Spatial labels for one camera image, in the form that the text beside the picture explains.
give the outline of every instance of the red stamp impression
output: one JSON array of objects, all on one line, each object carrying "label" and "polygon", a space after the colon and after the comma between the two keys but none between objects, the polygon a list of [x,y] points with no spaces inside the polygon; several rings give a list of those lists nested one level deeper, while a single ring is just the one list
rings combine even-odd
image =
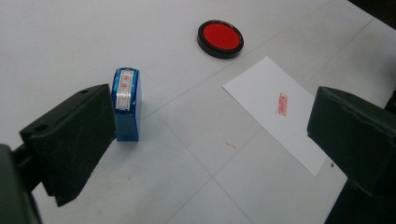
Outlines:
[{"label": "red stamp impression", "polygon": [[277,102],[277,114],[286,116],[288,110],[288,95],[280,93],[279,100]]}]

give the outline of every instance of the red mark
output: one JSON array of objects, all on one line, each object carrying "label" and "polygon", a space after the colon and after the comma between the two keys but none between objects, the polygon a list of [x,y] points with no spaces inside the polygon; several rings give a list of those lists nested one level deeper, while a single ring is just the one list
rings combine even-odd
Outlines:
[{"label": "red mark", "polygon": [[125,89],[125,88],[128,88],[128,87],[129,87],[129,85],[128,85],[128,84],[126,84],[126,83],[121,83],[121,87],[122,87],[123,89]]},{"label": "red mark", "polygon": [[288,109],[288,95],[280,93],[279,101],[277,102],[277,114],[286,116],[287,109]]}]

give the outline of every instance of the stamp label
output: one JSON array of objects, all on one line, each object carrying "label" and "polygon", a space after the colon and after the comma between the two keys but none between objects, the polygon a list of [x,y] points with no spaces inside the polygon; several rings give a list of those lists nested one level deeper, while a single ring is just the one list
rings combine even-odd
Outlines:
[{"label": "stamp label", "polygon": [[134,71],[123,70],[119,80],[119,89],[117,92],[117,109],[127,109],[131,107],[131,88],[134,79]]},{"label": "stamp label", "polygon": [[284,93],[279,94],[279,100],[277,102],[277,114],[286,116],[288,110],[288,95]]}]

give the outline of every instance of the sheet of paper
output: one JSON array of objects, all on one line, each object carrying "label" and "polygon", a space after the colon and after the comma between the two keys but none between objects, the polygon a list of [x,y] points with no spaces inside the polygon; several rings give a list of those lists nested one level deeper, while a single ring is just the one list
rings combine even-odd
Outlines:
[{"label": "sheet of paper", "polygon": [[223,88],[312,175],[327,155],[306,132],[314,96],[266,57]]}]

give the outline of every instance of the white table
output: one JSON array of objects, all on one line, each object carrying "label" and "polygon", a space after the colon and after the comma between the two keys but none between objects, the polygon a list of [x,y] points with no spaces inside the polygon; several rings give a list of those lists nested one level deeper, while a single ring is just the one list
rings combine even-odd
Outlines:
[{"label": "white table", "polygon": [[[141,72],[139,143],[113,142],[80,195],[44,223],[323,223],[347,178],[327,159],[312,176],[221,86],[269,56],[318,86],[384,106],[396,32],[346,0],[0,1],[0,142],[73,93]],[[196,43],[219,19],[245,38],[220,60]]]}]

